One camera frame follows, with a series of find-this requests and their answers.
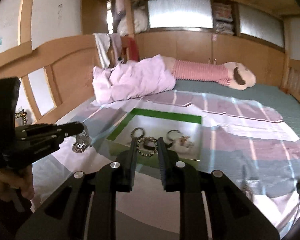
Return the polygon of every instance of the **bed sheet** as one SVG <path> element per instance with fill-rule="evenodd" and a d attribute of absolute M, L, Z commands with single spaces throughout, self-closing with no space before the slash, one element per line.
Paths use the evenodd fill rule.
<path fill-rule="evenodd" d="M 220 169 L 237 186 L 247 183 L 254 204 L 282 237 L 286 234 L 300 215 L 294 190 L 300 179 L 299 137 L 272 108 L 209 93 L 175 90 L 105 106 L 91 103 L 72 121 L 87 125 L 93 147 L 74 153 L 75 139 L 67 138 L 59 151 L 34 164 L 34 208 L 72 172 L 95 172 L 114 160 L 104 139 L 134 107 L 203 116 L 198 170 Z M 158 169 L 138 164 L 133 191 L 117 195 L 118 239 L 140 238 L 143 230 L 152 232 L 151 239 L 178 239 L 178 202 L 178 194 L 163 191 Z"/>
<path fill-rule="evenodd" d="M 177 80 L 174 89 L 258 101 L 262 105 L 274 108 L 279 112 L 283 121 L 300 137 L 300 104 L 293 96 L 283 93 L 277 87 L 256 84 L 245 90 L 235 90 L 220 86 L 215 82 Z"/>

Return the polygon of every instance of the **window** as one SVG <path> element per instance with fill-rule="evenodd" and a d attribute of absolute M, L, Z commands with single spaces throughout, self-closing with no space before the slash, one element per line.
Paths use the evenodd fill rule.
<path fill-rule="evenodd" d="M 239 4 L 240 32 L 284 47 L 281 20 L 257 9 Z"/>
<path fill-rule="evenodd" d="M 113 33 L 113 18 L 112 18 L 112 13 L 111 13 L 111 1 L 107 2 L 107 24 L 108 24 L 108 31 L 109 33 Z"/>
<path fill-rule="evenodd" d="M 210 0 L 149 0 L 150 28 L 213 28 Z"/>

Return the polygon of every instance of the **pink comforter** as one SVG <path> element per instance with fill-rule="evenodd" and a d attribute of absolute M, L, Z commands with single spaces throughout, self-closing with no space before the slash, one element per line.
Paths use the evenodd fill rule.
<path fill-rule="evenodd" d="M 93 69 L 92 85 L 99 104 L 160 93 L 173 89 L 175 84 L 161 55 L 119 63 L 113 69 Z"/>

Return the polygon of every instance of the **plush doll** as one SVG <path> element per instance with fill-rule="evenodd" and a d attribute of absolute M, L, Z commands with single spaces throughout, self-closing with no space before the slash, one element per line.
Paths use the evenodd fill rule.
<path fill-rule="evenodd" d="M 163 57 L 166 69 L 176 79 L 211 81 L 233 89 L 244 90 L 256 83 L 256 76 L 243 64 L 228 62 L 222 65 L 196 63 Z"/>

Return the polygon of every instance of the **cable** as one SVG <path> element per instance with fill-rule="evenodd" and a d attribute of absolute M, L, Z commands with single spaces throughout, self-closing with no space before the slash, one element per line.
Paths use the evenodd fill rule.
<path fill-rule="evenodd" d="M 299 212 L 299 208 L 300 208 L 300 196 L 299 196 L 298 208 L 297 208 L 296 216 L 294 217 L 294 220 L 293 220 L 293 223 L 292 223 L 291 227 L 293 227 L 293 225 L 294 225 L 294 222 L 296 221 L 296 218 L 297 218 L 297 216 L 298 216 L 298 212 Z"/>

